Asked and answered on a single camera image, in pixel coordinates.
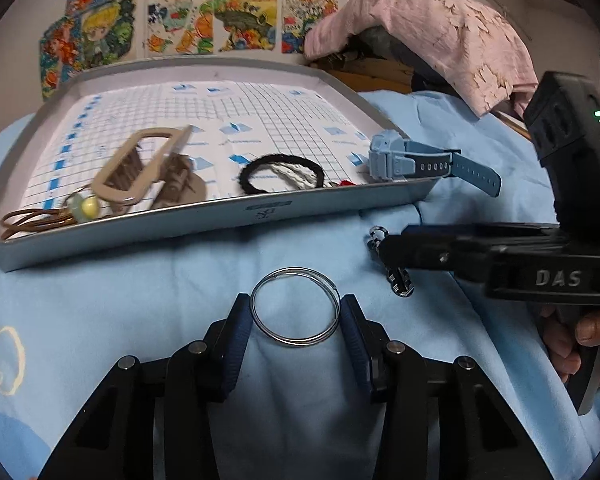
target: metal tray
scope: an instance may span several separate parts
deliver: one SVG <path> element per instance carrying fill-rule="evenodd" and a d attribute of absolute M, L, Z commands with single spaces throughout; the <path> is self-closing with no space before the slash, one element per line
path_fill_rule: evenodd
<path fill-rule="evenodd" d="M 232 80 L 296 85 L 319 92 L 369 137 L 386 129 L 408 136 L 336 78 L 305 66 L 251 59 L 170 57 L 132 61 L 85 72 L 43 105 L 0 166 L 0 218 L 16 210 L 29 177 L 53 132 L 81 98 L 98 92 L 174 80 Z M 288 218 L 413 203 L 438 178 L 220 198 L 203 203 L 129 213 L 0 240 L 0 268 L 14 270 L 67 256 L 160 238 Z"/>

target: screw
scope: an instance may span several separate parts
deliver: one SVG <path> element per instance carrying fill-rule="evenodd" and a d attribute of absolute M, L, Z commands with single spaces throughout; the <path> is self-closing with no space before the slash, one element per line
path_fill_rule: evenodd
<path fill-rule="evenodd" d="M 122 368 L 123 370 L 129 370 L 133 365 L 136 364 L 136 358 L 132 355 L 125 355 L 121 357 L 118 361 L 118 368 Z"/>
<path fill-rule="evenodd" d="M 192 354 L 202 354 L 206 350 L 206 343 L 204 341 L 194 341 L 189 345 L 189 352 Z"/>
<path fill-rule="evenodd" d="M 386 349 L 392 354 L 401 354 L 407 349 L 407 347 L 401 341 L 389 341 L 386 344 Z"/>
<path fill-rule="evenodd" d="M 465 370 L 473 370 L 475 368 L 475 361 L 466 355 L 458 358 L 458 364 Z"/>

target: blue fabric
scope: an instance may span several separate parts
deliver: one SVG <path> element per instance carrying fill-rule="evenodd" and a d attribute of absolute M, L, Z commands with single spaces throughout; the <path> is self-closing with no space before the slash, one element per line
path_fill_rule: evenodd
<path fill-rule="evenodd" d="M 525 305 L 485 300 L 448 273 L 415 271 L 416 292 L 394 295 L 366 248 L 375 224 L 555 221 L 546 173 L 528 141 L 496 118 L 478 120 L 460 100 L 419 92 L 364 94 L 414 140 L 462 153 L 503 179 L 493 199 L 457 179 L 436 184 L 417 205 L 191 235 L 10 273 L 0 272 L 0 413 L 31 428 L 51 449 L 94 387 L 125 354 L 171 355 L 201 338 L 236 295 L 285 266 L 328 275 L 355 294 L 365 315 L 428 358 L 474 357 L 496 384 L 557 479 L 581 476 L 600 449 L 600 393 L 577 417 L 551 368 Z M 26 120 L 0 134 L 0 160 Z M 287 278 L 258 296 L 261 318 L 288 336 L 321 330 L 330 316 L 324 293 Z M 18 374 L 24 377 L 12 393 Z M 371 478 L 382 410 L 365 405 L 337 332 L 307 349 L 282 348 L 254 329 L 237 387 L 210 407 L 220 476 L 363 480 Z M 8 446 L 8 441 L 19 446 Z M 0 460 L 16 480 L 48 449 L 23 430 L 0 432 Z"/>

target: metal bangle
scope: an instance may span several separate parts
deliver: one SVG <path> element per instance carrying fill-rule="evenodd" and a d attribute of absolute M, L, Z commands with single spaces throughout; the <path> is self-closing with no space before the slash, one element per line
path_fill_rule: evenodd
<path fill-rule="evenodd" d="M 327 293 L 331 303 L 333 303 L 334 317 L 327 328 L 325 328 L 322 332 L 309 337 L 291 338 L 273 332 L 273 330 L 267 328 L 262 322 L 256 311 L 256 295 L 265 283 L 275 280 L 283 275 L 302 276 L 304 278 L 308 278 L 312 282 L 319 285 L 320 288 Z M 253 317 L 253 322 L 270 338 L 288 346 L 311 346 L 327 340 L 338 328 L 338 319 L 340 318 L 340 294 L 338 293 L 338 289 L 336 288 L 335 284 L 317 270 L 307 269 L 305 267 L 285 267 L 284 269 L 278 269 L 270 272 L 258 282 L 251 292 L 249 307 L 251 309 L 251 317 Z"/>

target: pink fabric with leaf pattern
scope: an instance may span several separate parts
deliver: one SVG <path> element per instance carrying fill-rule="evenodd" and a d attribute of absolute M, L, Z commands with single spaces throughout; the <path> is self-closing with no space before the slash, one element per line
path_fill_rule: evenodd
<path fill-rule="evenodd" d="M 339 52 L 350 36 L 376 25 L 443 76 L 478 117 L 509 96 L 522 116 L 538 87 L 519 35 L 474 0 L 350 0 L 309 31 L 304 54 L 312 60 Z"/>

